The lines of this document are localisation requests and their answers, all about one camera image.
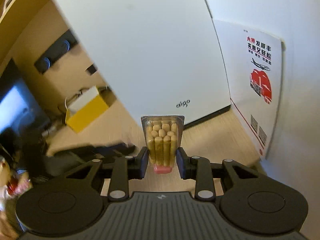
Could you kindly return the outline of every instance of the aigo logo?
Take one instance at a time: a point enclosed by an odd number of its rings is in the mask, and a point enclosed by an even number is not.
[[[188,104],[190,103],[190,100],[187,100],[187,101],[180,101],[180,103],[179,104],[177,104],[177,108],[179,108],[179,107],[188,107]]]

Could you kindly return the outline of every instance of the qr code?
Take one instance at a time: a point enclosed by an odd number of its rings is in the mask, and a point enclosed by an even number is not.
[[[266,135],[265,132],[262,130],[261,126],[259,126],[259,138],[261,139],[263,145],[266,145],[267,135]]]
[[[253,116],[251,116],[251,126],[256,132],[258,132],[258,122],[253,118]]]

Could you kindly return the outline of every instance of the poster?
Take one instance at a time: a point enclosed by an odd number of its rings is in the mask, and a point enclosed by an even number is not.
[[[264,158],[272,138],[282,75],[281,40],[240,24],[214,21],[232,109]]]

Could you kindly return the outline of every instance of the black speaker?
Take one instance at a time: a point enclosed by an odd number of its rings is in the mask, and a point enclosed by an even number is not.
[[[41,55],[35,62],[35,67],[43,74],[76,44],[78,44],[78,41],[71,31],[67,30]]]

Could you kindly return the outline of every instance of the ribbed gray panel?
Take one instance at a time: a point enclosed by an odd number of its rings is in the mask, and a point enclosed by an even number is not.
[[[47,237],[26,233],[22,240]],[[199,202],[188,192],[135,192],[123,203],[111,204],[102,218],[87,230],[59,240],[305,240],[297,232],[260,237],[227,223],[211,203]]]

